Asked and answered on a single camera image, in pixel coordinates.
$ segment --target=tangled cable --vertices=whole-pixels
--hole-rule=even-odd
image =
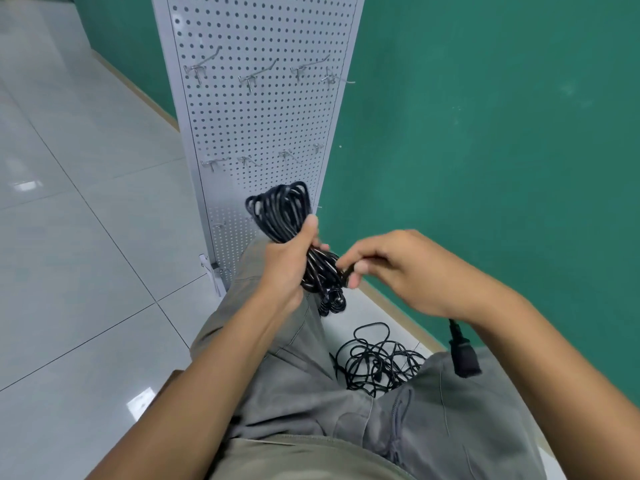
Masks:
[[[249,197],[244,207],[251,214],[260,230],[273,242],[292,240],[302,229],[311,213],[309,192],[304,182],[278,185],[267,192]],[[302,278],[302,288],[320,294],[320,315],[343,312],[347,302],[342,293],[349,270],[342,272],[335,266],[338,256],[329,251],[309,248],[307,268]]]
[[[358,330],[376,325],[382,325],[387,329],[387,336],[384,340],[370,344],[366,339],[357,336]],[[389,325],[384,322],[369,323],[357,327],[353,331],[353,339],[343,344],[335,356],[331,355],[336,378],[338,371],[340,371],[344,375],[347,389],[363,390],[368,395],[375,397],[378,393],[389,392],[414,377],[424,362],[423,355],[413,350],[407,350],[400,342],[389,340],[390,335]],[[344,366],[341,366],[338,364],[340,352],[351,344],[354,345],[349,350],[349,358]],[[385,345],[388,344],[393,345],[391,352],[385,350]],[[405,364],[398,365],[396,358],[401,358],[400,363],[406,359]],[[361,367],[366,367],[366,372],[361,372]]]

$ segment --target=green wall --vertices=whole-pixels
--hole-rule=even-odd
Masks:
[[[366,0],[319,211],[338,253],[430,236],[636,404],[639,15],[640,0]],[[410,315],[447,343],[446,321]]]
[[[151,0],[75,0],[92,49],[175,117]]]

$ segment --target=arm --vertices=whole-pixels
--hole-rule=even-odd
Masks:
[[[300,305],[307,250],[319,245],[316,233],[317,219],[309,216],[294,239],[267,245],[258,290],[88,480],[204,478],[277,330]]]
[[[516,291],[416,231],[358,241],[355,263],[412,308],[471,324],[491,349],[571,479],[640,478],[640,411]]]

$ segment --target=person's left hand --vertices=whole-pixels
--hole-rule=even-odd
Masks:
[[[259,290],[276,300],[283,317],[288,317],[302,302],[300,282],[307,266],[307,250],[311,246],[329,249],[318,239],[318,218],[313,214],[307,216],[298,235],[289,242],[267,244]]]

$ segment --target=person's right hand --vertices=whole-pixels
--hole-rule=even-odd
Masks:
[[[355,264],[349,288],[372,274],[421,313],[474,322],[506,288],[415,230],[395,230],[356,242],[338,268]]]

